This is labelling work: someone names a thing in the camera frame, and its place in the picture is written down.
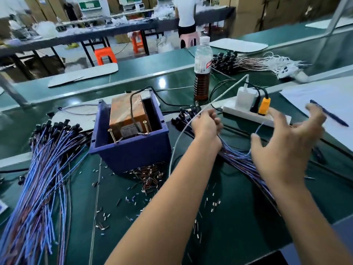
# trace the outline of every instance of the purple plastic bin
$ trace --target purple plastic bin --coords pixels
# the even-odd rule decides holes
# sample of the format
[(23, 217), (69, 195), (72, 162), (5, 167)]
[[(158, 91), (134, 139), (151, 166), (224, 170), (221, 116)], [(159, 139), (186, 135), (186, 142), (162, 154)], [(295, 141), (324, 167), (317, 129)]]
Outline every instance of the purple plastic bin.
[(168, 136), (169, 129), (164, 122), (155, 95), (152, 91), (150, 94), (153, 111), (161, 124), (161, 129), (148, 135), (140, 135), (111, 144), (108, 144), (110, 105), (103, 100), (99, 101), (89, 152), (99, 154), (115, 174), (170, 159), (172, 149)]

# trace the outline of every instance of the orange plug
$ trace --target orange plug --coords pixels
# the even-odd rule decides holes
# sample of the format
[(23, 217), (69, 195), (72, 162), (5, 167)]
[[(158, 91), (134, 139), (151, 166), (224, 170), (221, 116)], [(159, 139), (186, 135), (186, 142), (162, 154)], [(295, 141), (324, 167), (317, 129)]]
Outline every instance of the orange plug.
[(260, 108), (259, 108), (259, 115), (267, 115), (268, 108), (270, 107), (271, 99), (270, 98), (263, 98)]

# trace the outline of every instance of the bottle cap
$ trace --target bottle cap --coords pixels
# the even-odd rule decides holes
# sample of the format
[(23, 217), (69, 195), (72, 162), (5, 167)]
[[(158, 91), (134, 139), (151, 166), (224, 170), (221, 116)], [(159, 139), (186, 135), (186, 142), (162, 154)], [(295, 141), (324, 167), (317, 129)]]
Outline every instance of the bottle cap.
[(201, 36), (200, 37), (200, 44), (209, 44), (210, 43), (210, 37), (209, 36)]

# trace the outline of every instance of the white t-shirt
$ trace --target white t-shirt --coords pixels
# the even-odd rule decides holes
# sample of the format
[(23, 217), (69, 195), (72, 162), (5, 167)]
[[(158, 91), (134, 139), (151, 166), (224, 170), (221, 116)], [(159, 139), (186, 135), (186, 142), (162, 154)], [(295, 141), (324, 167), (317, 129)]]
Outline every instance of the white t-shirt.
[(190, 27), (195, 24), (194, 8), (199, 0), (174, 0), (174, 6), (179, 11), (179, 26)]

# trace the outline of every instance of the power strip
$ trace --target power strip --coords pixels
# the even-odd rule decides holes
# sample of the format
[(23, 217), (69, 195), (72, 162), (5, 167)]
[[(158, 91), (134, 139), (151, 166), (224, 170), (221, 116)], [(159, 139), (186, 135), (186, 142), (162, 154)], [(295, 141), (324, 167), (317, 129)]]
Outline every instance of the power strip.
[[(239, 111), (236, 110), (236, 97), (234, 97), (233, 99), (227, 101), (224, 106), (223, 106), (223, 112), (225, 113), (229, 113), (231, 115), (234, 116), (238, 116), (259, 124), (264, 124), (267, 125), (269, 127), (273, 127), (273, 118), (271, 115), (259, 115), (257, 113), (253, 113), (253, 112), (244, 112), (244, 111)], [(291, 116), (286, 115), (286, 119), (287, 119), (287, 123), (290, 124), (290, 121), (292, 120)]]

